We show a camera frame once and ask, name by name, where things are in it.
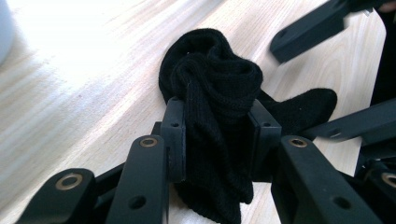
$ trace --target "folded black sock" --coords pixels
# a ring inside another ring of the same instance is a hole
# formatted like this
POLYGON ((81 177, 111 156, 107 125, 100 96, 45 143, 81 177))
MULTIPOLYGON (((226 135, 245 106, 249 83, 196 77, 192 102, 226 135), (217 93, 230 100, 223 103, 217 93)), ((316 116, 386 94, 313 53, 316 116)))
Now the folded black sock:
POLYGON ((165 54, 159 80, 165 102, 173 96, 185 102, 187 173, 186 181, 175 184, 177 193, 195 212, 220 223, 240 223, 239 204, 253 198, 241 138, 254 100, 274 113, 287 134, 326 121, 336 103, 330 90, 274 101, 260 89, 259 66, 233 54, 213 29, 183 35, 165 54))

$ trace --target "wooden table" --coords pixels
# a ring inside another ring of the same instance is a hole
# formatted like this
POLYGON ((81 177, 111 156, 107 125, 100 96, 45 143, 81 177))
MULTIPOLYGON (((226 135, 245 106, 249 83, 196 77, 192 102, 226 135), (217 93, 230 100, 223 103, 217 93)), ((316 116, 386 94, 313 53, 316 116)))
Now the wooden table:
MULTIPOLYGON (((221 30, 257 63, 262 88, 285 100, 316 87, 338 93, 332 119, 367 107, 385 38, 379 17, 349 19, 340 35, 278 66, 267 52, 282 27, 324 1, 8 1, 16 37, 0 66, 0 222, 14 222, 39 187, 72 167, 99 175, 125 161, 165 109, 157 80, 167 49, 199 27, 221 30)), ((359 140, 316 141, 353 174, 359 140)), ((279 222, 270 185, 255 184, 243 223, 279 222)), ((170 223, 211 223, 171 190, 170 223)))

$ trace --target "table top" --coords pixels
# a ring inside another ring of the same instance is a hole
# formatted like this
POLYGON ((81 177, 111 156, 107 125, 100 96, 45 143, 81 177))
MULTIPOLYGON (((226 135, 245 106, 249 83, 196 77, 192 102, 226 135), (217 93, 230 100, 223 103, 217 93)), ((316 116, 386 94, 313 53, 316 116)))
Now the table top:
MULTIPOLYGON (((281 28, 323 2, 9 0, 15 40, 0 66, 0 222, 17 220, 62 170, 100 175, 126 160, 132 142, 162 120, 163 55, 192 29, 222 31, 262 69, 262 89, 278 101, 324 87, 339 98, 331 119, 369 106, 386 35, 376 13, 352 15, 343 33, 288 63, 268 53, 281 28)), ((359 139, 315 143, 353 174, 359 139)), ((270 184, 255 183, 254 193, 242 222, 278 223, 270 184)), ((170 194, 170 223, 211 223, 170 194)))

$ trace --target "white cup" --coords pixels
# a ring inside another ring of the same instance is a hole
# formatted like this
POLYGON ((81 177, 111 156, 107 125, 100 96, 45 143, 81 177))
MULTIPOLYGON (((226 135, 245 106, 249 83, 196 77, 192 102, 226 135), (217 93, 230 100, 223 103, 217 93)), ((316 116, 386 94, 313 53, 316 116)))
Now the white cup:
POLYGON ((0 0, 0 64, 8 55, 14 39, 14 27, 6 0, 0 0))

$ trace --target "wood grain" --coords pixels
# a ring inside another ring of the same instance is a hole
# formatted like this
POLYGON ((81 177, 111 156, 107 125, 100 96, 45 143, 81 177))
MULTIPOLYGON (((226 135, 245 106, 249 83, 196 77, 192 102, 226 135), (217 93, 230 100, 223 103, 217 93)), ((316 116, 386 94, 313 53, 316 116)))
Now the wood grain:
MULTIPOLYGON (((219 29, 234 52, 257 63, 262 88, 282 101, 312 88, 338 93, 332 119, 367 107, 385 38, 379 17, 348 28, 289 63, 267 52, 282 27, 324 1, 8 1, 16 27, 0 66, 0 223, 16 221, 40 186, 72 167, 99 175, 161 120, 157 86, 167 49, 189 30, 219 29)), ((359 140, 316 141, 352 174, 359 140)), ((278 223, 269 184, 254 184, 243 223, 278 223)), ((211 223, 171 190, 170 223, 211 223)))

